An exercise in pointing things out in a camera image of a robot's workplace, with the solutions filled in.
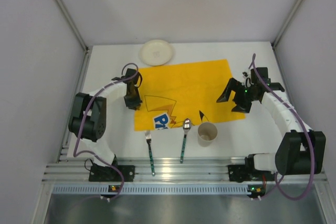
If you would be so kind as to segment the silver fork green handle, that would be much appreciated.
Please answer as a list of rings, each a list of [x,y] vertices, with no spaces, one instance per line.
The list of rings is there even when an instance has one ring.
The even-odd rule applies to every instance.
[[[145,131],[145,140],[146,140],[146,143],[148,145],[148,150],[149,150],[151,173],[152,173],[152,176],[155,176],[154,159],[153,159],[152,148],[151,148],[152,138],[151,138],[151,132],[150,131]]]

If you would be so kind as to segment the yellow cartoon placemat cloth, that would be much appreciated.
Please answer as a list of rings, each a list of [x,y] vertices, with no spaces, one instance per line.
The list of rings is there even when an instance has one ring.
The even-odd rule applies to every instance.
[[[178,128],[189,118],[194,125],[243,120],[232,112],[232,100],[218,103],[232,73],[228,60],[141,68],[142,104],[134,114],[135,131]]]

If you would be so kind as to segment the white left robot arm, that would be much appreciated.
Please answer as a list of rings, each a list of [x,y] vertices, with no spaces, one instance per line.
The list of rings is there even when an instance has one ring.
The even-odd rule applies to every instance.
[[[107,127],[112,125],[108,106],[121,99],[128,109],[136,111],[142,103],[139,94],[142,76],[138,67],[133,69],[129,65],[123,67],[121,77],[111,79],[96,91],[75,95],[68,122],[68,130],[77,138],[73,157],[87,153],[100,167],[117,167],[117,157],[104,136]]]

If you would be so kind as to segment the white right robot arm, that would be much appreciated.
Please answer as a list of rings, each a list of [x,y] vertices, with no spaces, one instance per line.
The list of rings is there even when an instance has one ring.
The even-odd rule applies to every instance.
[[[235,93],[233,112],[249,113],[252,103],[259,101],[270,113],[282,140],[275,153],[250,154],[246,160],[254,170],[278,172],[281,175],[319,174],[322,171],[326,136],[314,131],[298,116],[285,89],[272,82],[266,67],[252,69],[245,82],[230,78],[218,103],[227,102]]]

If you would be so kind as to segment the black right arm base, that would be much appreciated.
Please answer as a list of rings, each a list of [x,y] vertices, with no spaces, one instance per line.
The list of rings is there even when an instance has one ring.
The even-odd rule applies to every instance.
[[[247,165],[228,165],[227,168],[230,182],[274,181],[274,174],[270,171],[256,170]]]

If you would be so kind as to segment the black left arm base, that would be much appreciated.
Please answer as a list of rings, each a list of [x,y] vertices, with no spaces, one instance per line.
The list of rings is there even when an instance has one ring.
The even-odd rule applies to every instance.
[[[119,165],[118,170],[124,177],[125,182],[133,182],[135,176],[135,166]],[[111,167],[103,167],[93,164],[90,168],[90,182],[121,182],[121,176]]]

